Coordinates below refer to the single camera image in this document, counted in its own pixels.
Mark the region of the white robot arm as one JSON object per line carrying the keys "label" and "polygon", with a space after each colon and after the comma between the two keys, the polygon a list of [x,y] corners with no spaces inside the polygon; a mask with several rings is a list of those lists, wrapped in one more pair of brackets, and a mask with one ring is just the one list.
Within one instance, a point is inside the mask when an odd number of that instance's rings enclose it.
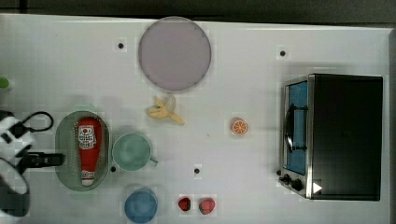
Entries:
{"label": "white robot arm", "polygon": [[16,224],[30,210],[30,186],[23,175],[28,169],[61,166],[63,153],[28,152],[16,165],[1,159],[1,224]]}

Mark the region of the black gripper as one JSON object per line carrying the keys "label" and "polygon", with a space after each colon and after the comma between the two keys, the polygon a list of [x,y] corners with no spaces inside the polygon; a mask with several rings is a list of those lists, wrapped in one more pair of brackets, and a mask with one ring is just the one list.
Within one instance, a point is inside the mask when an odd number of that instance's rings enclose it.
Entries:
{"label": "black gripper", "polygon": [[41,168],[44,166],[61,166],[64,164],[65,155],[63,153],[45,154],[43,152],[26,152],[18,163],[19,170],[29,168]]}

